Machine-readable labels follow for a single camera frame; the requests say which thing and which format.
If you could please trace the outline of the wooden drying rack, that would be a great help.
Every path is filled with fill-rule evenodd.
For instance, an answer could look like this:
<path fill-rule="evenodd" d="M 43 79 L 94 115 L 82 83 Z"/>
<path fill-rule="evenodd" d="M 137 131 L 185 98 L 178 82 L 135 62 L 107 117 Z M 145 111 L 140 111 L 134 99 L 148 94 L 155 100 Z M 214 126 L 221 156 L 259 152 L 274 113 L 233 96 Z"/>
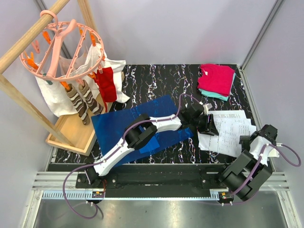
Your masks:
<path fill-rule="evenodd" d="M 0 2 L 0 54 L 3 56 L 37 22 L 31 0 Z M 0 91 L 0 155 L 9 158 L 45 157 L 56 140 L 49 132 L 57 117 L 48 108 L 36 77 L 16 59 L 4 72 L 8 83 Z"/>

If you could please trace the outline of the brown striped sock left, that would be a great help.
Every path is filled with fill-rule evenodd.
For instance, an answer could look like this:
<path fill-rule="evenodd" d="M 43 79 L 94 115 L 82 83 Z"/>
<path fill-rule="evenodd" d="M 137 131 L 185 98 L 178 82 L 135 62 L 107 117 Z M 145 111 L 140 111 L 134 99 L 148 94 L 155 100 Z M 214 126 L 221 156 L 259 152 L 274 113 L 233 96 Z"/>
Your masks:
<path fill-rule="evenodd" d="M 82 123 L 84 125 L 88 125 L 90 123 L 89 115 L 88 115 L 88 106 L 83 101 L 82 97 L 78 93 L 78 91 L 75 89 L 75 87 L 72 84 L 68 84 L 69 90 L 66 90 L 66 94 L 70 101 L 72 102 L 74 108 L 76 109 L 79 118 L 81 119 Z"/>

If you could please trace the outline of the blue plastic folder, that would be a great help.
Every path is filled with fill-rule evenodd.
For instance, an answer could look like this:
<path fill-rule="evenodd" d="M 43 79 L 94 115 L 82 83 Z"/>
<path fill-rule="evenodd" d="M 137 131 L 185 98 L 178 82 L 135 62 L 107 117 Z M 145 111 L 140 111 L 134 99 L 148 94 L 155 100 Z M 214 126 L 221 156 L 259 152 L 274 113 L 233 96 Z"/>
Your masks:
<path fill-rule="evenodd" d="M 123 136 L 132 122 L 141 114 L 150 117 L 163 117 L 175 114 L 178 108 L 169 95 L 148 101 L 130 109 L 124 109 L 91 117 L 102 155 L 106 155 Z M 149 143 L 123 157 L 117 166 L 147 158 L 179 142 L 193 137 L 190 128 L 166 131 L 155 134 Z"/>

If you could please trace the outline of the white paper files stack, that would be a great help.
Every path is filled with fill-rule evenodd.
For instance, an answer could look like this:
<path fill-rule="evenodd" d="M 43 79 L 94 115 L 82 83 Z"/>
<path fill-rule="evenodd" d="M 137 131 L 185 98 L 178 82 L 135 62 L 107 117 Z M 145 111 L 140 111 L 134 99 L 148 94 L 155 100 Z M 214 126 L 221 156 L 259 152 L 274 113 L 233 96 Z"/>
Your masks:
<path fill-rule="evenodd" d="M 243 110 L 209 111 L 213 114 L 218 136 L 199 133 L 199 148 L 231 157 L 241 154 L 240 136 L 250 136 L 257 130 Z"/>

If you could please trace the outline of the teal folded t-shirt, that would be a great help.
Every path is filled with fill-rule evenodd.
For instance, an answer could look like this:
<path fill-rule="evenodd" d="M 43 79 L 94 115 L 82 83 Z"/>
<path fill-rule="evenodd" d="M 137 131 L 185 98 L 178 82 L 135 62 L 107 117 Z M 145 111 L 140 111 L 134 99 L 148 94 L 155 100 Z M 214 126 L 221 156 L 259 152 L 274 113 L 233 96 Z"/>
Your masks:
<path fill-rule="evenodd" d="M 220 99 L 220 100 L 223 100 L 225 102 L 229 99 L 229 96 L 231 94 L 231 91 L 228 93 L 227 96 L 224 96 L 224 95 L 221 95 L 221 94 L 218 94 L 218 93 L 215 93 L 215 92 L 210 92 L 210 91 L 203 90 L 201 88 L 199 88 L 198 90 L 200 91 L 200 93 L 203 96 Z"/>

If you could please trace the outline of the aluminium rail frame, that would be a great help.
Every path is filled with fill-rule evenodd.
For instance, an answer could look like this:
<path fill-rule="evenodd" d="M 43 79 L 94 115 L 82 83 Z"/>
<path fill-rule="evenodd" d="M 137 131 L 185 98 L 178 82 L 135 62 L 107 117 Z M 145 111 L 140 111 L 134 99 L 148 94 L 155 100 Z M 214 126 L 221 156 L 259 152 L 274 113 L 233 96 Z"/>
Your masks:
<path fill-rule="evenodd" d="M 127 164 L 87 180 L 72 164 L 37 173 L 25 228 L 301 228 L 282 172 L 243 202 L 216 164 Z"/>

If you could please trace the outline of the pink folded t-shirt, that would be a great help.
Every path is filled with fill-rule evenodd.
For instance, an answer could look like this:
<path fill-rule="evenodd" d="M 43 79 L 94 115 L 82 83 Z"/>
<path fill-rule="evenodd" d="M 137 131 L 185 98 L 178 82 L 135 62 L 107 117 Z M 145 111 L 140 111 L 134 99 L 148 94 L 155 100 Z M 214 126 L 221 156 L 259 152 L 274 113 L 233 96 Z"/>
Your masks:
<path fill-rule="evenodd" d="M 198 79 L 198 89 L 229 96 L 235 70 L 229 66 L 202 64 L 200 65 L 202 76 Z"/>

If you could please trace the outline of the brown striped sock right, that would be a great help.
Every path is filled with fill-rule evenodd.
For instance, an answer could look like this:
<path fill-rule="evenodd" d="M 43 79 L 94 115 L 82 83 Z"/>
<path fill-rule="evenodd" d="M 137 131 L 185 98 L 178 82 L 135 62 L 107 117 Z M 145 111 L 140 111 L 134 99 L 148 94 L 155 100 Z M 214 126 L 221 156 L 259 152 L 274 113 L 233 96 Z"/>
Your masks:
<path fill-rule="evenodd" d="M 85 99 L 85 102 L 89 107 L 89 110 L 94 115 L 101 114 L 103 107 L 94 98 L 93 93 L 92 93 L 88 83 L 85 80 L 83 80 L 83 84 L 79 84 L 78 88 L 79 88 L 80 94 Z"/>

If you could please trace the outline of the red hanging cloth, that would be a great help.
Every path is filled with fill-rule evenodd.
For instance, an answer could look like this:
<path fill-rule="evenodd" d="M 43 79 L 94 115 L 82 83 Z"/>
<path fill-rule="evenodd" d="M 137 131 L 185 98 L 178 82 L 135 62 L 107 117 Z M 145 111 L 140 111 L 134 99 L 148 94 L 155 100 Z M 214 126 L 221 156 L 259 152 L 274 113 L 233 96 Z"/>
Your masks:
<path fill-rule="evenodd" d="M 96 73 L 94 72 L 94 76 L 107 112 L 107 103 L 114 102 L 117 99 L 113 70 L 111 67 L 103 68 L 102 73 L 97 70 Z"/>

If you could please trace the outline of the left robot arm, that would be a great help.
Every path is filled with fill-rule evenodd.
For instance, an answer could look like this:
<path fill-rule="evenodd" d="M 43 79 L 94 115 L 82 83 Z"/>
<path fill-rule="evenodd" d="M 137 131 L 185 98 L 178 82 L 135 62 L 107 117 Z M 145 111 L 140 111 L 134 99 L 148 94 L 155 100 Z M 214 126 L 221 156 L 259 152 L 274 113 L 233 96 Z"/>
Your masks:
<path fill-rule="evenodd" d="M 164 117 L 140 115 L 128 126 L 117 144 L 100 160 L 85 169 L 86 183 L 92 188 L 98 188 L 103 177 L 126 155 L 143 148 L 156 133 L 177 131 L 183 127 L 194 127 L 199 132 L 207 130 L 208 134 L 217 135 L 217 130 L 211 130 L 213 116 L 209 114 L 211 104 L 199 103 L 184 110 L 178 109 L 176 114 Z"/>

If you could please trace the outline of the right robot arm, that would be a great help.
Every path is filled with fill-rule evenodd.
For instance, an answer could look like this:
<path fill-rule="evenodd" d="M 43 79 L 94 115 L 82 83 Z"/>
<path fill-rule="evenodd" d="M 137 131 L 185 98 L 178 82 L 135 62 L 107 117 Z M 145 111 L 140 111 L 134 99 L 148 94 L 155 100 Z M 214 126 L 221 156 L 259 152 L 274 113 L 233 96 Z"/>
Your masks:
<path fill-rule="evenodd" d="M 277 134 L 274 126 L 266 124 L 250 136 L 240 136 L 242 152 L 218 173 L 216 184 L 228 188 L 230 195 L 242 201 L 252 198 L 273 173 L 267 160 L 269 155 L 275 154 Z"/>

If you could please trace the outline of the brown striped sock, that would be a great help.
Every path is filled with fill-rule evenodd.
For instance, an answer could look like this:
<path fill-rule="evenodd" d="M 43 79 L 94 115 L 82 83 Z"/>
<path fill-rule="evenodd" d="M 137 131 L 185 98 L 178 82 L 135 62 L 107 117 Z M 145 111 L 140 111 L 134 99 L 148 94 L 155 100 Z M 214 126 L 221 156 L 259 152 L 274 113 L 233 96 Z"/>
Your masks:
<path fill-rule="evenodd" d="M 94 98 L 93 93 L 92 93 L 88 83 L 85 80 L 83 80 L 83 84 L 79 84 L 78 88 L 79 88 L 80 94 L 85 99 L 85 102 L 89 107 L 89 110 L 94 115 L 101 114 L 103 107 Z"/>
<path fill-rule="evenodd" d="M 78 93 L 78 91 L 75 89 L 75 87 L 72 84 L 68 84 L 69 90 L 66 90 L 66 94 L 70 101 L 72 102 L 74 108 L 76 109 L 79 118 L 81 119 L 82 123 L 84 125 L 88 125 L 90 123 L 89 115 L 88 115 L 88 106 L 83 101 L 82 97 Z"/>

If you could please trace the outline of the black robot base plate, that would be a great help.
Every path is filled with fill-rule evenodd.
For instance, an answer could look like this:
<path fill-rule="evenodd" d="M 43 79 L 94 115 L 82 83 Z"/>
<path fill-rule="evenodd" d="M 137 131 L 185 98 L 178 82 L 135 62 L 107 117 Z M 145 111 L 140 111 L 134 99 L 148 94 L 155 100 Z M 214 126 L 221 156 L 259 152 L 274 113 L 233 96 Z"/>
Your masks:
<path fill-rule="evenodd" d="M 88 184 L 84 169 L 72 174 L 77 190 L 91 190 L 92 199 L 219 200 L 229 190 L 221 185 L 221 164 L 125 164 L 112 168 L 96 184 Z"/>

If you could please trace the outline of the white hanging towel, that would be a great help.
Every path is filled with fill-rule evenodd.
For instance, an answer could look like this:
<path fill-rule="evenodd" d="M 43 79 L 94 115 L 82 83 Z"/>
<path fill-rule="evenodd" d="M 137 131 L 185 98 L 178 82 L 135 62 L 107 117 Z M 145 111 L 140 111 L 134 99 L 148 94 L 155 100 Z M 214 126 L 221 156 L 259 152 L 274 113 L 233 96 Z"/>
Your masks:
<path fill-rule="evenodd" d="M 71 74 L 79 74 L 88 70 L 93 66 L 94 61 L 99 58 L 101 54 L 100 45 L 91 46 L 87 49 L 81 57 L 77 58 L 74 64 L 74 69 Z M 116 88 L 117 99 L 116 102 L 125 103 L 130 98 L 122 92 L 122 70 L 126 65 L 125 60 L 110 60 L 104 54 L 104 60 L 102 60 L 103 68 L 111 67 L 114 73 L 114 85 Z M 68 98 L 64 87 L 59 82 L 53 82 L 51 85 L 47 81 L 36 78 L 37 84 L 40 88 L 42 96 L 47 103 L 51 112 L 60 117 L 62 115 L 76 114 L 77 111 L 72 105 L 72 102 Z"/>

